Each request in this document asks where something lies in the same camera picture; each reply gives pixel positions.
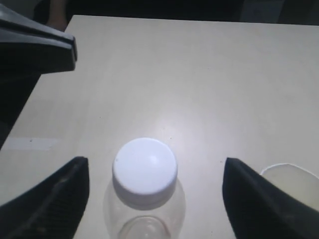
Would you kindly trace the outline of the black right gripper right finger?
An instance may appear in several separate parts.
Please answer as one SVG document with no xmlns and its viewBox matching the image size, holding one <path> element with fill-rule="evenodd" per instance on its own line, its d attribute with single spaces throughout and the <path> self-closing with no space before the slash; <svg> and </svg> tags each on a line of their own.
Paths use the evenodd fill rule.
<svg viewBox="0 0 319 239">
<path fill-rule="evenodd" d="M 238 239 L 317 239 L 319 213 L 294 199 L 247 164 L 227 158 L 223 202 Z"/>
</svg>

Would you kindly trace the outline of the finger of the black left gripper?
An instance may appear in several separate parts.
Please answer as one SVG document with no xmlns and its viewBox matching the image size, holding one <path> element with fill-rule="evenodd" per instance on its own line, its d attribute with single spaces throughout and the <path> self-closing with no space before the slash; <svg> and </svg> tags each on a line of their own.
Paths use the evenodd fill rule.
<svg viewBox="0 0 319 239">
<path fill-rule="evenodd" d="M 56 73 L 75 69 L 75 37 L 52 39 L 14 32 L 0 33 L 0 70 L 6 73 Z"/>
<path fill-rule="evenodd" d="M 33 21 L 3 4 L 0 5 L 0 29 L 12 33 L 20 33 L 25 36 L 29 35 L 58 40 L 70 44 L 74 49 L 76 48 L 74 36 Z"/>
</svg>

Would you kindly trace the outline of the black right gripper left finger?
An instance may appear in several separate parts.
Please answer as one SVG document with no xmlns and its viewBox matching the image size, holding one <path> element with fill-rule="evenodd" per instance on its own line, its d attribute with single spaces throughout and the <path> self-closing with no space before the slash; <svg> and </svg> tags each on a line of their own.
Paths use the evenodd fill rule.
<svg viewBox="0 0 319 239">
<path fill-rule="evenodd" d="M 75 157 L 0 207 L 2 239 L 71 239 L 89 198 L 89 164 Z"/>
</svg>

